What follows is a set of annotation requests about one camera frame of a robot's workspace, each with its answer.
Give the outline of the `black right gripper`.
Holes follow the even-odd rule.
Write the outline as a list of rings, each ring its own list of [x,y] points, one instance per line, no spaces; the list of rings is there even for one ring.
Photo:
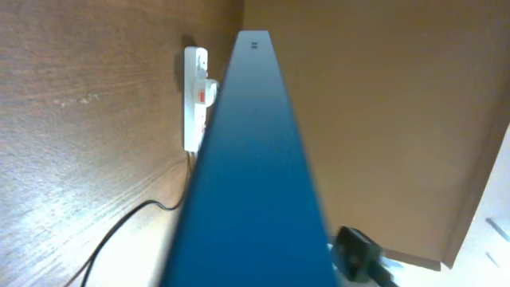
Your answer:
[[[342,286],[398,287],[383,264],[383,249],[356,228],[340,227],[330,254]]]

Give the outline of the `blue Galaxy smartphone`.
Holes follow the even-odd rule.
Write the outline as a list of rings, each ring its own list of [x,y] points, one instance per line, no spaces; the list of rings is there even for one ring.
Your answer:
[[[162,286],[335,286],[320,205],[270,35],[241,31]]]

